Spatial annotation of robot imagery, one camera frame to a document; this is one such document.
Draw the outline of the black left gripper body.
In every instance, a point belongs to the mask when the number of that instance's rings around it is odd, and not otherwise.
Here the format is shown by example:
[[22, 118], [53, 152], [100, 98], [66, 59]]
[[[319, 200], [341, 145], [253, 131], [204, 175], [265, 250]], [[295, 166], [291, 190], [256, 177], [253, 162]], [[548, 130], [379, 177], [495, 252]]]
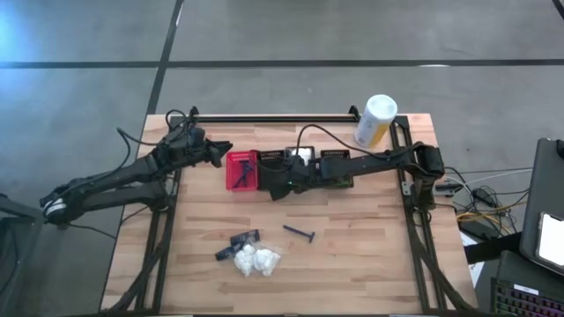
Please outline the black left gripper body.
[[189, 164], [196, 165], [202, 162], [211, 163], [209, 152], [206, 148], [206, 139], [204, 140], [204, 144], [200, 147], [190, 147], [188, 140], [185, 145], [185, 155], [188, 157]]

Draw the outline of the white screen tablet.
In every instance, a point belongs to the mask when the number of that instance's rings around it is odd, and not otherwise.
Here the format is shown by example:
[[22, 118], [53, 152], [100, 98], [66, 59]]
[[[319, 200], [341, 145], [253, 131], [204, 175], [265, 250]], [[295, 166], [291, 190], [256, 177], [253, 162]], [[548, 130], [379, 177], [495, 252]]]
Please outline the white screen tablet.
[[538, 226], [537, 256], [557, 267], [564, 267], [564, 219], [542, 213]]

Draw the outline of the dark blue toiletry tube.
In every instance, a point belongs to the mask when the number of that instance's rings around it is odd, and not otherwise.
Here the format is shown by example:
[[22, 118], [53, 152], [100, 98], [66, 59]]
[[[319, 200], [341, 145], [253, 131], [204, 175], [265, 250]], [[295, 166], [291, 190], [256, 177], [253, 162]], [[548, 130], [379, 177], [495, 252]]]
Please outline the dark blue toiletry tube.
[[215, 254], [215, 259], [218, 262], [233, 259], [240, 250], [240, 246], [226, 247]]
[[232, 247], [244, 246], [246, 244], [258, 242], [259, 240], [260, 240], [260, 232], [258, 230], [252, 230], [232, 236], [230, 238], [230, 244]]

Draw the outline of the black keyboard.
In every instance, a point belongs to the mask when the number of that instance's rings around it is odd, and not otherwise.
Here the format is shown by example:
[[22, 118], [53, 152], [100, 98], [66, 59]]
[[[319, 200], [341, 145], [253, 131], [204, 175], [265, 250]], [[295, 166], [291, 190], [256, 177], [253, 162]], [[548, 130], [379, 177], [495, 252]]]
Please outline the black keyboard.
[[564, 317], [564, 295], [493, 278], [491, 310], [522, 317]]

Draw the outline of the clear bag of cotton swabs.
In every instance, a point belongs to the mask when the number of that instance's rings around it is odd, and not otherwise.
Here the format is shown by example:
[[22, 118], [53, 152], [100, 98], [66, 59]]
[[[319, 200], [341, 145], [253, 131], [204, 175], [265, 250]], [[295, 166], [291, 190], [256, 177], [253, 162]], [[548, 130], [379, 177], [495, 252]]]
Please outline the clear bag of cotton swabs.
[[286, 147], [285, 148], [286, 156], [289, 157], [291, 155], [300, 155], [305, 163], [305, 166], [309, 164], [309, 162], [315, 158], [315, 148], [313, 146], [304, 146], [304, 147]]

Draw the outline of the white wipes canister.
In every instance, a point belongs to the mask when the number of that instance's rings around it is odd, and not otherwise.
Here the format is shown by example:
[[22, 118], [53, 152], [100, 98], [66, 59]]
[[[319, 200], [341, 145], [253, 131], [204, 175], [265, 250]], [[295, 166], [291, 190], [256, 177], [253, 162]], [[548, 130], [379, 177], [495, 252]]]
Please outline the white wipes canister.
[[390, 96], [377, 94], [368, 99], [354, 131], [354, 139], [363, 148], [380, 142], [397, 115], [397, 103]]

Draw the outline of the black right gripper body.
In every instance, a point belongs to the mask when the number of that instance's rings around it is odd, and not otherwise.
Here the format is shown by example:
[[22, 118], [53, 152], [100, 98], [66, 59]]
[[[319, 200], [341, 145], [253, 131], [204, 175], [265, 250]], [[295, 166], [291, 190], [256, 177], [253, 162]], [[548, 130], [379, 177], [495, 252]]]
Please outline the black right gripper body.
[[311, 174], [309, 176], [300, 176], [295, 173], [290, 173], [287, 170], [287, 179], [293, 181], [293, 192], [305, 192], [310, 189], [319, 188], [322, 185], [319, 181], [315, 166], [311, 166]]

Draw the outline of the dark grey laptop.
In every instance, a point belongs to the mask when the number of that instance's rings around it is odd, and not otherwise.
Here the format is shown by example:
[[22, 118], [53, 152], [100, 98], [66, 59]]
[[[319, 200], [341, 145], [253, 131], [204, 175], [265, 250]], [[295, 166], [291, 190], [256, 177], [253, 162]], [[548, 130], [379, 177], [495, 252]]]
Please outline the dark grey laptop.
[[542, 213], [564, 219], [564, 140], [538, 140], [520, 242], [520, 251], [527, 258], [564, 276], [564, 267], [552, 265], [537, 256]]

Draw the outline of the red plastic basket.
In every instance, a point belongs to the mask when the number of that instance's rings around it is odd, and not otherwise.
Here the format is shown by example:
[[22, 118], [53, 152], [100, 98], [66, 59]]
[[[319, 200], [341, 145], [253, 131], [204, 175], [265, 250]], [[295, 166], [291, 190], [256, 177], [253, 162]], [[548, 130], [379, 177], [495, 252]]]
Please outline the red plastic basket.
[[[241, 162], [248, 160], [254, 171], [247, 176], [247, 186], [240, 185], [233, 188], [234, 183], [241, 176]], [[255, 151], [230, 151], [226, 155], [226, 189], [231, 191], [251, 191], [257, 190], [258, 187], [258, 171], [257, 156]]]

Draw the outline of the clear bag of cotton balls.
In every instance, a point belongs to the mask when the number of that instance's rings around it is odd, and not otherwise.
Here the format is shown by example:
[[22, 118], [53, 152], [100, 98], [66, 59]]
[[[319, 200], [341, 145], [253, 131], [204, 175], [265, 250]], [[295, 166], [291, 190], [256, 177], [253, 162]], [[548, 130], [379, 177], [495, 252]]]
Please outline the clear bag of cotton balls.
[[247, 244], [235, 254], [234, 265], [245, 276], [257, 271], [263, 276], [271, 276], [281, 255], [268, 248], [258, 248]]

